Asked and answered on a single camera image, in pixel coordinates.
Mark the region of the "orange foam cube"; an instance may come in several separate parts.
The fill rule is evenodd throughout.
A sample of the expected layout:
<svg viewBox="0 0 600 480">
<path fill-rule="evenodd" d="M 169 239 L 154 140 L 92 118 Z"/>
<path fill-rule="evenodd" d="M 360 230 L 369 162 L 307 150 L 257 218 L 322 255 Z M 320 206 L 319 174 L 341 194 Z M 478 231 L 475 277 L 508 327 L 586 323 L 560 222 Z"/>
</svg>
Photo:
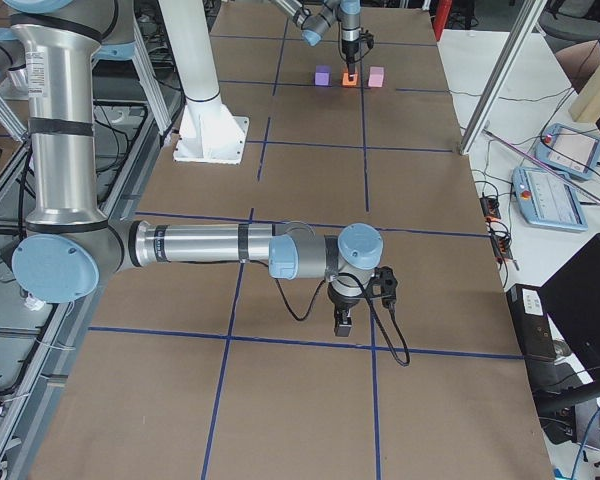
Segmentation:
<svg viewBox="0 0 600 480">
<path fill-rule="evenodd" d="M 359 85 L 359 74 L 349 74 L 348 72 L 344 72 L 342 76 L 341 85 L 344 88 L 355 88 Z"/>
</svg>

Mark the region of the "pink foam cube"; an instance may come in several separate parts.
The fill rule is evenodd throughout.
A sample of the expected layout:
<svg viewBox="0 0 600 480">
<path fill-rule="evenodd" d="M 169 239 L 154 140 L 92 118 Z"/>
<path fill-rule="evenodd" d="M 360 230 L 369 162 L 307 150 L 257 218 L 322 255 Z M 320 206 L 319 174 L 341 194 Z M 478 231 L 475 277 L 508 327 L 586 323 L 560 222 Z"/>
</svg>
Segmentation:
<svg viewBox="0 0 600 480">
<path fill-rule="evenodd" d="M 382 88 L 384 84 L 385 70 L 380 66 L 371 66 L 368 75 L 369 88 Z"/>
</svg>

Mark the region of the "purple foam cube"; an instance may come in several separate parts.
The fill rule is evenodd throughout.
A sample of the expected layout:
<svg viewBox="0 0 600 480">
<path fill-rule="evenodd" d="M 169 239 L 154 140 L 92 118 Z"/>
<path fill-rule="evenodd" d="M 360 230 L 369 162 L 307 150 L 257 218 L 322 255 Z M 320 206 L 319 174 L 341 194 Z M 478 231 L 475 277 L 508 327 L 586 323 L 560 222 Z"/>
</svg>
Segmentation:
<svg viewBox="0 0 600 480">
<path fill-rule="evenodd" d="M 314 72 L 314 84 L 316 86 L 328 87 L 331 79 L 331 67 L 328 65 L 317 65 Z"/>
</svg>

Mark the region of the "brown paper table cover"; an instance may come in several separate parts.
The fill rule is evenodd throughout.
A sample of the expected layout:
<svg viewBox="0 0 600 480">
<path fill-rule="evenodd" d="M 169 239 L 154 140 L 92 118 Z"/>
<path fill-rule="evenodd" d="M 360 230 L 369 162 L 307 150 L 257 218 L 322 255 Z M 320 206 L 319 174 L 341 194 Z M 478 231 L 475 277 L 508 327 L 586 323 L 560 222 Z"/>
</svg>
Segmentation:
<svg viewBox="0 0 600 480">
<path fill-rule="evenodd" d="M 548 479 L 551 463 L 458 137 L 435 40 L 414 11 L 366 10 L 379 90 L 316 88 L 340 69 L 269 5 L 225 4 L 211 34 L 225 101 L 252 120 L 238 165 L 160 153 L 154 224 L 250 222 L 337 235 L 367 222 L 398 279 L 399 366 L 365 304 L 349 336 L 316 285 L 323 252 L 116 275 L 33 479 Z"/>
</svg>

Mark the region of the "purple stick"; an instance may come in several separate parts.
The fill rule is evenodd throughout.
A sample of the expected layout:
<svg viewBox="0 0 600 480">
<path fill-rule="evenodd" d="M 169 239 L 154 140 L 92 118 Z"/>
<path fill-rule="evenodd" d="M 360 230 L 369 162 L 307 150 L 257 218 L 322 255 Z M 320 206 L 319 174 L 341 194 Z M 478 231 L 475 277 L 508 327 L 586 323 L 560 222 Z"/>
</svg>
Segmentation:
<svg viewBox="0 0 600 480">
<path fill-rule="evenodd" d="M 524 152 L 523 150 L 517 148 L 513 144 L 511 144 L 508 141 L 502 139 L 498 135 L 495 135 L 494 133 L 492 133 L 489 130 L 483 129 L 482 133 L 484 135 L 486 135 L 487 137 L 489 137 L 491 140 L 499 142 L 501 145 L 505 146 L 506 148 L 508 148 L 509 150 L 511 150 L 512 152 L 514 152 L 515 154 L 521 156 L 523 159 L 531 162 L 533 165 L 535 165 L 539 169 L 541 169 L 544 172 L 550 174 L 551 176 L 557 178 L 562 183 L 564 183 L 566 185 L 569 185 L 572 188 L 578 190 L 584 196 L 586 196 L 587 198 L 589 198 L 595 205 L 600 206 L 600 198 L 598 196 L 596 196 L 593 193 L 589 192 L 584 187 L 577 185 L 574 181 L 570 180 L 569 178 L 565 178 L 565 177 L 561 176 L 559 172 L 557 172 L 556 170 L 552 169 L 550 166 L 544 164 L 542 161 L 536 159 L 532 155 L 530 155 L 530 154 Z"/>
</svg>

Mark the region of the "orange black connector strip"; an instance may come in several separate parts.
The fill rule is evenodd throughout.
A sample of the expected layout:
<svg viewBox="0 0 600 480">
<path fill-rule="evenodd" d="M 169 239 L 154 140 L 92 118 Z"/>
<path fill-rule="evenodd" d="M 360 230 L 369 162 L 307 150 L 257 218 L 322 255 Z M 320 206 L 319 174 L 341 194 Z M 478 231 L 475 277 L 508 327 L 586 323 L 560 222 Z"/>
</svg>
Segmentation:
<svg viewBox="0 0 600 480">
<path fill-rule="evenodd" d="M 513 259 L 510 229 L 501 218 L 500 204 L 496 196 L 482 195 L 479 201 L 495 259 L 499 265 L 503 265 L 506 261 Z"/>
</svg>

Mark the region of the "black computer box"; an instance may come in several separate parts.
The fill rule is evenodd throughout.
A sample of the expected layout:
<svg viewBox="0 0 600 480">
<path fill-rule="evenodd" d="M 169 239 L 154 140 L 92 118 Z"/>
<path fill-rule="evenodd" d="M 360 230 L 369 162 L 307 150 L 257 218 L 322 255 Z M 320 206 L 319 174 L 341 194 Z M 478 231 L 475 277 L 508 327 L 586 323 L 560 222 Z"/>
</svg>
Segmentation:
<svg viewBox="0 0 600 480">
<path fill-rule="evenodd" d="M 514 284 L 506 292 L 512 323 L 524 357 L 553 362 L 556 353 L 548 316 L 535 286 Z"/>
</svg>

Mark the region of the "lower teach pendant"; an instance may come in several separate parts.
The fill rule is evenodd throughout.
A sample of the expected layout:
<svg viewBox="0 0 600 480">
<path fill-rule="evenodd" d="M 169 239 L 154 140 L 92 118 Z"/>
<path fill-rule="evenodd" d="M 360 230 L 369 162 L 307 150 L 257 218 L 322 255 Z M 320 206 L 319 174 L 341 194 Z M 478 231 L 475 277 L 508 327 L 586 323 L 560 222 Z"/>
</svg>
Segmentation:
<svg viewBox="0 0 600 480">
<path fill-rule="evenodd" d="M 535 227 L 584 232 L 588 224 L 575 189 L 549 172 L 516 167 L 511 180 L 518 208 Z"/>
</svg>

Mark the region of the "teach pendant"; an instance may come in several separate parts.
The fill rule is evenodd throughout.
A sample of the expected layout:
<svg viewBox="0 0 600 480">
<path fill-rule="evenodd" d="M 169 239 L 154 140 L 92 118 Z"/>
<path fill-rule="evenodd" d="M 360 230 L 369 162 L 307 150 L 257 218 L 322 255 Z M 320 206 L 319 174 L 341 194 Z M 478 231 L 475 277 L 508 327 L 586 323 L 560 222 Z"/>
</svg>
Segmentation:
<svg viewBox="0 0 600 480">
<path fill-rule="evenodd" d="M 535 155 L 576 180 L 590 180 L 600 158 L 600 137 L 554 123 L 541 134 Z"/>
<path fill-rule="evenodd" d="M 588 224 L 575 189 L 549 172 L 516 167 L 511 180 L 518 208 L 535 227 L 584 232 Z"/>
</svg>

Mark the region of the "upper teach pendant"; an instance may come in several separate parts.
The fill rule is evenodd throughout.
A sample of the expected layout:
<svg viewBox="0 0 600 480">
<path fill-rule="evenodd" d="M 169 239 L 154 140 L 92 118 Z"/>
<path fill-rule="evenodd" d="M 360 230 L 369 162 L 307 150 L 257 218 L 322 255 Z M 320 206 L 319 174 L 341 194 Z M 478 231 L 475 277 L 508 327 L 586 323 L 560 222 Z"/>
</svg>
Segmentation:
<svg viewBox="0 0 600 480">
<path fill-rule="evenodd" d="M 541 134 L 535 155 L 576 180 L 590 180 L 600 158 L 600 137 L 554 123 Z"/>
</svg>

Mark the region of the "black laptop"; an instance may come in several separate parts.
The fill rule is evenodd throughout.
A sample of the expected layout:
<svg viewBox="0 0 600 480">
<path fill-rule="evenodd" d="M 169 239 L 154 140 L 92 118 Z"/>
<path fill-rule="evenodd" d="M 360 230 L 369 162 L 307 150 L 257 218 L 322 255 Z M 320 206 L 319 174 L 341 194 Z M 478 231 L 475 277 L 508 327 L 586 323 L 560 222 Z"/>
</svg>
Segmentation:
<svg viewBox="0 0 600 480">
<path fill-rule="evenodd" d="M 540 297 L 580 362 L 600 366 L 600 234 L 541 286 Z"/>
</svg>

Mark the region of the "wooden beam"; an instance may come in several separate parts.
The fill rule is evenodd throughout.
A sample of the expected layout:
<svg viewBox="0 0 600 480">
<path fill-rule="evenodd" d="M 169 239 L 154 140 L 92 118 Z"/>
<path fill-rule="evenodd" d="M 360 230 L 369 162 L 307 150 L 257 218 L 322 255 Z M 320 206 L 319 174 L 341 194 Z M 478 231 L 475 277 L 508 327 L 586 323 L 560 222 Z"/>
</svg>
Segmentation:
<svg viewBox="0 0 600 480">
<path fill-rule="evenodd" d="M 594 123 L 600 118 L 600 66 L 569 108 L 575 122 Z"/>
</svg>

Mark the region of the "aluminium frame post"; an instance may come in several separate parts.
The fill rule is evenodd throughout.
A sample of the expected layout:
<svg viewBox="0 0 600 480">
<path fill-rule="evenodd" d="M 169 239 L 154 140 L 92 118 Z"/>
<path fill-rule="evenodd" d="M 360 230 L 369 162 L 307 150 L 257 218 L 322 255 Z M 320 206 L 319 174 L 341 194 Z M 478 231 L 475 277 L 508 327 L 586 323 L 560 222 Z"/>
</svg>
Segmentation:
<svg viewBox="0 0 600 480">
<path fill-rule="evenodd" d="M 501 92 L 504 82 L 509 76 L 526 39 L 533 31 L 545 5 L 546 1 L 541 0 L 526 0 L 523 2 L 520 13 L 504 43 L 483 89 L 480 100 L 465 129 L 459 144 L 459 153 L 461 155 L 469 154 L 478 135 L 486 127 L 489 114 Z"/>
</svg>

